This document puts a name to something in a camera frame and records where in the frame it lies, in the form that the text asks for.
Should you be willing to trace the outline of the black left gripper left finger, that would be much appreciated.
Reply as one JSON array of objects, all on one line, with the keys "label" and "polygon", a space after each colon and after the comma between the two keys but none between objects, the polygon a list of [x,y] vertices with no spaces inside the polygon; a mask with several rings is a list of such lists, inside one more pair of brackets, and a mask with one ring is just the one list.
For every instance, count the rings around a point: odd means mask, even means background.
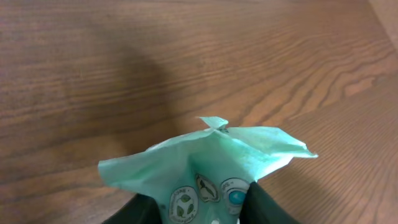
[{"label": "black left gripper left finger", "polygon": [[159,207],[152,197],[135,194],[101,224],[162,224]]}]

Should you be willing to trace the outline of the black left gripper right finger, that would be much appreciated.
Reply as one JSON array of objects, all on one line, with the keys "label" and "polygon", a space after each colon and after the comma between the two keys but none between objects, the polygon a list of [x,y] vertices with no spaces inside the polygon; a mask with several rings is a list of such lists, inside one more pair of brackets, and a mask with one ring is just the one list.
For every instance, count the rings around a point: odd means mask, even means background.
[{"label": "black left gripper right finger", "polygon": [[252,182],[239,214],[240,224],[300,224],[257,183]]}]

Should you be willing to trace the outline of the green wet wipes pack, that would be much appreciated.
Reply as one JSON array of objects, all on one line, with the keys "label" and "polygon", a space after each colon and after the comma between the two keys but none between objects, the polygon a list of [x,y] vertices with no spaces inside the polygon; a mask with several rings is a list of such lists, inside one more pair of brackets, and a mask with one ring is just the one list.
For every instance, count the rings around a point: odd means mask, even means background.
[{"label": "green wet wipes pack", "polygon": [[207,128],[170,138],[144,152],[100,161],[106,185],[153,198],[163,223],[237,223],[251,183],[312,158],[305,143],[276,127]]}]

